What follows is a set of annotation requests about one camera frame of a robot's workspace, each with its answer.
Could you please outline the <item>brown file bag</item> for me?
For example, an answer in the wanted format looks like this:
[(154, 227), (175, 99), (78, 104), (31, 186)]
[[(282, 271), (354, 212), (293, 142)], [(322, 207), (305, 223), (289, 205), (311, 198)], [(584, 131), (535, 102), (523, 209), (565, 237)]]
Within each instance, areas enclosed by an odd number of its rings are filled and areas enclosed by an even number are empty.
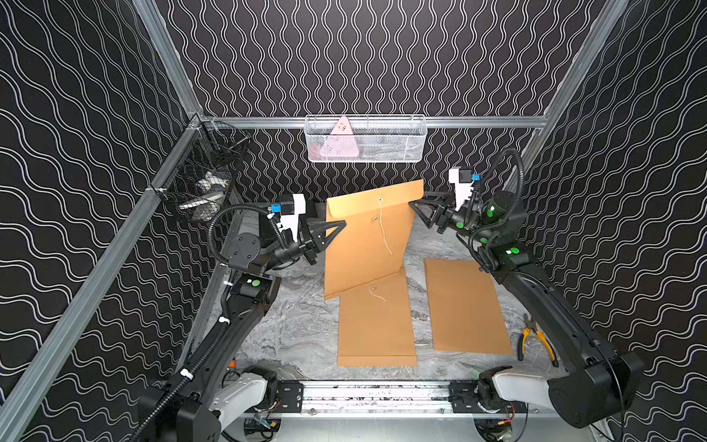
[(425, 260), (434, 349), (511, 355), (493, 278), (471, 261)]
[(415, 219), (409, 202), (424, 192), (425, 182), (413, 180), (327, 200), (326, 220), (346, 228), (326, 250), (326, 299), (399, 271)]
[(407, 275), (392, 274), (340, 296), (338, 365), (416, 366)]

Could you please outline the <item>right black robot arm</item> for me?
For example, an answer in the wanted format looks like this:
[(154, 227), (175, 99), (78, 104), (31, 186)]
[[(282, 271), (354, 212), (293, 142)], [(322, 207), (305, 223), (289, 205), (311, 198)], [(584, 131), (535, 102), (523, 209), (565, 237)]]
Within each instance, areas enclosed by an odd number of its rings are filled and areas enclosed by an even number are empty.
[(475, 398), (483, 408), (511, 403), (552, 408), (575, 428), (593, 425), (613, 415), (624, 418), (633, 404), (644, 375), (644, 362), (636, 353), (620, 353), (593, 331), (553, 285), (518, 237), (526, 222), (522, 204), (525, 167), (520, 152), (507, 148), (496, 163), (511, 160), (516, 167), (513, 191), (500, 191), (482, 199), (484, 179), (472, 169), (452, 168), (451, 193), (426, 192), (410, 207), (427, 228), (455, 233), (482, 272), (502, 285), (528, 311), (544, 338), (559, 378), (513, 372), (509, 366), (482, 372)]

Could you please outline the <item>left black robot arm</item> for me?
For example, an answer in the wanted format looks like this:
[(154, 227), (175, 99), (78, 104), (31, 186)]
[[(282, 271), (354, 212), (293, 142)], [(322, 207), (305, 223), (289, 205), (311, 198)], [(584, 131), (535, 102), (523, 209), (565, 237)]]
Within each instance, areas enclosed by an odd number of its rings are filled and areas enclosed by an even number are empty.
[[(263, 217), (274, 232), (274, 242), (263, 246), (257, 235), (246, 232), (233, 239), (230, 254), (222, 254), (215, 244), (215, 227), (236, 211)], [(247, 368), (228, 382), (229, 359), (274, 304), (282, 283), (276, 271), (301, 257), (315, 263), (345, 228), (343, 220), (309, 218), (306, 211), (287, 203), (233, 204), (216, 212), (208, 225), (207, 245), (215, 260), (232, 272), (220, 298), (220, 315), (182, 368), (164, 386), (144, 391), (138, 402), (140, 423), (130, 439), (219, 441), (247, 412), (256, 415), (261, 427), (274, 430), (268, 417), (281, 404), (276, 374)]]

